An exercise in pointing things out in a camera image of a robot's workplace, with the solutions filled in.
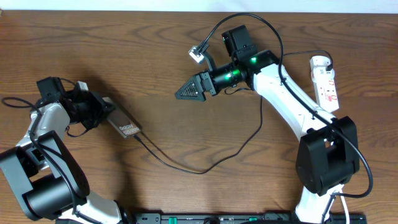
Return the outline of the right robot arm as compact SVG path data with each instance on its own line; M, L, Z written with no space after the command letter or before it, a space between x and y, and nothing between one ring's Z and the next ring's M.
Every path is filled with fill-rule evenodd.
M295 208L300 222L323 223L330 208L352 175L359 171L356 125L349 117L336 118L338 100L332 61L321 55L310 59L315 99L311 99L289 76L281 59L270 50L258 51L246 26L222 35L231 57L217 67L208 45L193 46L189 55L208 68L192 76L175 94L179 100L205 101L206 94L245 82L265 98L283 117L299 141L296 172L303 184Z

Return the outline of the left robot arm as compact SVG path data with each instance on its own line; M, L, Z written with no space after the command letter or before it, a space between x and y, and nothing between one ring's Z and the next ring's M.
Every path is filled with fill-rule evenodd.
M114 102L89 91L85 82L64 89L61 78L37 82L41 98L23 100L31 123L18 144L1 153L1 170L24 214L33 221L56 223L134 223L131 214L115 200L90 190L88 180L63 143L70 125L87 131L117 108Z

